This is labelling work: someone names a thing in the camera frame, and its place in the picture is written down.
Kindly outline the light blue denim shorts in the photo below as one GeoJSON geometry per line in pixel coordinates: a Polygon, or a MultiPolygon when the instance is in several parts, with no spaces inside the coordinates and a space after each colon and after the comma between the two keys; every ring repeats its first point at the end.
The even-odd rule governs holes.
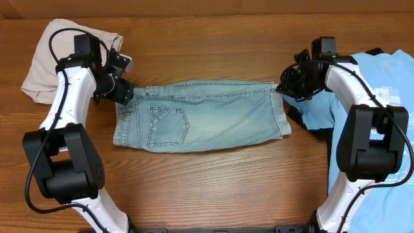
{"type": "Polygon", "coordinates": [[[291,134],[273,82],[188,81],[136,87],[116,105],[113,143],[157,153],[221,150],[291,134]]]}

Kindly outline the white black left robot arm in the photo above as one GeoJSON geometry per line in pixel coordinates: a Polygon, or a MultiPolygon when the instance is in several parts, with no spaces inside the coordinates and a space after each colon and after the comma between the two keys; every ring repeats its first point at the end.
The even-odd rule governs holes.
{"type": "Polygon", "coordinates": [[[107,98],[126,105],[133,83],[121,75],[132,59],[84,30],[74,36],[74,53],[53,56],[58,89],[50,111],[36,131],[23,137],[30,163],[25,183],[28,207],[40,214],[75,209],[94,232],[136,232],[131,218],[121,211],[104,188],[103,161],[85,129],[90,102],[107,98]]]}

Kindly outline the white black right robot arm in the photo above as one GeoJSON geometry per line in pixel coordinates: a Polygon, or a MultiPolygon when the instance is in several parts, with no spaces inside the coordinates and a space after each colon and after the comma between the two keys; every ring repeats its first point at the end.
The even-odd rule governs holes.
{"type": "Polygon", "coordinates": [[[409,115],[377,97],[364,80],[357,61],[339,55],[334,37],[320,37],[294,55],[281,74],[276,91],[297,102],[323,90],[333,92],[347,112],[336,150],[339,175],[326,201],[306,224],[278,225],[276,232],[347,232],[349,224],[373,188],[400,169],[409,115]]]}

